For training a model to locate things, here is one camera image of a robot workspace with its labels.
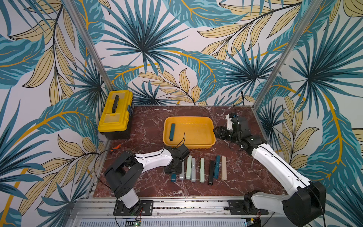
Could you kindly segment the light green pruning pliers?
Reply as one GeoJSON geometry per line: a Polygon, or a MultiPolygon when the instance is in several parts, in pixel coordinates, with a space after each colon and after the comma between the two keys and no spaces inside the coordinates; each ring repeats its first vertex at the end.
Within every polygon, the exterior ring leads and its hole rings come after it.
{"type": "Polygon", "coordinates": [[[191,180],[192,175],[192,156],[187,158],[187,168],[186,168],[186,180],[191,180]]]}

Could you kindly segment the dark teal pruning pliers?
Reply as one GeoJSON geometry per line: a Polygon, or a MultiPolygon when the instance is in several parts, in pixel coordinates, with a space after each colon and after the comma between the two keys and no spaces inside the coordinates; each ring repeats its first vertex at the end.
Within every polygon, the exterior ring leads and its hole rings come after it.
{"type": "Polygon", "coordinates": [[[172,123],[171,124],[171,129],[170,129],[170,133],[169,133],[169,140],[173,141],[174,140],[174,136],[175,136],[175,126],[176,124],[172,123]]]}

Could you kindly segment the beige pruning pliers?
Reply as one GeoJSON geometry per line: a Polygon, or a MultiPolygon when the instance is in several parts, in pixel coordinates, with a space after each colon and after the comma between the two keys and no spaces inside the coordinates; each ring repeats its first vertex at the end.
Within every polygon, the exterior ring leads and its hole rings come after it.
{"type": "Polygon", "coordinates": [[[222,156],[222,177],[221,179],[223,181],[227,180],[227,161],[226,161],[226,157],[222,156]]]}

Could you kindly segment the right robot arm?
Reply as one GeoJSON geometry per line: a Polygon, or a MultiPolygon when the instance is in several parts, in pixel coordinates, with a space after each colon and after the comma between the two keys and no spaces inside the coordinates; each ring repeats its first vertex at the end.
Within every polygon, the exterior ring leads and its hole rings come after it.
{"type": "Polygon", "coordinates": [[[303,227],[326,211],[326,188],[313,182],[286,163],[259,135],[253,135],[244,117],[235,113],[226,116],[227,126],[218,126],[213,132],[217,139],[238,145],[259,161],[283,186],[286,195],[254,191],[244,195],[240,208],[247,214],[261,210],[285,215],[297,227],[303,227]]]}

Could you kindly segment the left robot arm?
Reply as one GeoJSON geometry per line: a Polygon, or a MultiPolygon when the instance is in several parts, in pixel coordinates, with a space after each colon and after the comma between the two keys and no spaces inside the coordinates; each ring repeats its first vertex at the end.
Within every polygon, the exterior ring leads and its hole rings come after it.
{"type": "Polygon", "coordinates": [[[184,144],[145,154],[125,152],[104,172],[104,176],[115,197],[121,199],[129,211],[137,211],[140,199],[133,187],[140,175],[158,167],[163,167],[169,175],[180,174],[182,163],[189,154],[184,144]]]}

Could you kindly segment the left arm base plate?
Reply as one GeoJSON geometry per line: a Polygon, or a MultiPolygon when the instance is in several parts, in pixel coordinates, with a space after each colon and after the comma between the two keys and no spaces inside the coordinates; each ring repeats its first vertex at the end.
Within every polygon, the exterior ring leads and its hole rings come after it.
{"type": "Polygon", "coordinates": [[[153,200],[138,201],[133,207],[127,208],[124,202],[117,199],[113,211],[114,216],[151,216],[153,212],[153,200]]]}

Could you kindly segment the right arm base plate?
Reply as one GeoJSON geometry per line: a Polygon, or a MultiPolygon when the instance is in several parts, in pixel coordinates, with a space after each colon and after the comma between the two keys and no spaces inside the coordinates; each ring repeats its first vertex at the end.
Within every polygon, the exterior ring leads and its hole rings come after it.
{"type": "Polygon", "coordinates": [[[267,210],[259,210],[250,201],[245,200],[229,200],[224,210],[230,211],[231,215],[268,215],[267,210]]]}

